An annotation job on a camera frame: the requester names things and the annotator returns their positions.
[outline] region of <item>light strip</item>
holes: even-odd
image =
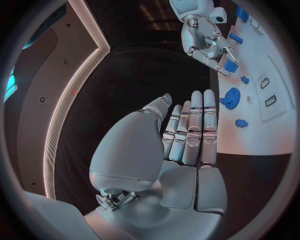
[[[97,65],[102,61],[104,55],[101,54],[100,49],[97,48],[79,67],[79,69],[72,76],[65,89],[63,90],[54,112],[52,114],[50,124],[48,127],[45,145],[44,145],[44,155],[43,155],[43,181],[45,188],[45,195],[47,198],[55,199],[55,189],[54,189],[54,165],[55,156],[57,151],[57,145],[60,137],[60,133],[69,112],[71,105],[73,104],[77,94],[82,88],[83,84],[86,82],[90,74],[97,67]],[[59,132],[59,135],[54,136],[54,128]],[[54,149],[50,152],[51,145],[54,145]]]

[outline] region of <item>rectangular slot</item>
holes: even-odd
[[[265,101],[265,106],[269,107],[270,105],[272,105],[275,102],[276,102],[276,96],[273,95],[268,100]]]
[[[266,77],[262,82],[260,83],[260,88],[265,88],[270,83],[270,80]]]

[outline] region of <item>robotic hand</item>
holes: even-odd
[[[135,200],[136,193],[148,190],[158,180],[164,158],[197,166],[200,156],[203,167],[215,164],[217,117],[213,91],[204,92],[204,107],[199,91],[193,92],[183,108],[176,105],[161,139],[160,126],[171,104],[167,93],[122,118],[102,139],[92,157],[89,176],[100,192],[96,197],[104,209],[119,209]]]
[[[212,0],[170,0],[170,5],[183,22],[181,38],[184,51],[199,62],[229,76],[230,72],[214,60],[225,53],[231,64],[239,63],[236,53],[216,25],[227,22],[225,10],[214,7]]]

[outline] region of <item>led light strip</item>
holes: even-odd
[[[105,57],[96,49],[68,82],[55,107],[49,124],[43,156],[43,180],[47,198],[55,199],[54,166],[61,130],[70,107],[90,74]]]

